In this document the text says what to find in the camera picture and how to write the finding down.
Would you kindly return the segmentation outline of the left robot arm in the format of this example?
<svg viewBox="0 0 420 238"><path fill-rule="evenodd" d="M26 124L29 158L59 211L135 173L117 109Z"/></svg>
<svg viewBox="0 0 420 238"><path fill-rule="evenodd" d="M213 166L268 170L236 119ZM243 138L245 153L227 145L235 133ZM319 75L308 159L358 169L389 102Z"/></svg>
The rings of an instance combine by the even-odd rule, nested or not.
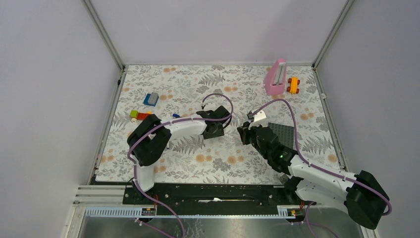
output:
<svg viewBox="0 0 420 238"><path fill-rule="evenodd" d="M191 116L160 120L152 114L146 117L129 135L129 159L135 163L134 180L139 187L135 198L143 204L152 201L155 184L154 164L160 159L169 141L188 136L211 139L224 135L224 125L230 122L232 113L225 107L198 111Z"/></svg>

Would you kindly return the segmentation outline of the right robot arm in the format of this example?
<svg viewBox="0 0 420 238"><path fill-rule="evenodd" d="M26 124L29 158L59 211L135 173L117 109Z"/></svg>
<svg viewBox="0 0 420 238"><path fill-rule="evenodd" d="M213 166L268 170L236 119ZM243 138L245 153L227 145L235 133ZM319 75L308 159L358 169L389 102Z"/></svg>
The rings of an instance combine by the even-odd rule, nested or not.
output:
<svg viewBox="0 0 420 238"><path fill-rule="evenodd" d="M246 122L237 130L244 145L252 145L273 170L287 175L284 198L288 203L321 203L343 211L367 229L377 228L389 196L371 173L354 174L305 162L296 150L281 144L269 127L249 127Z"/></svg>

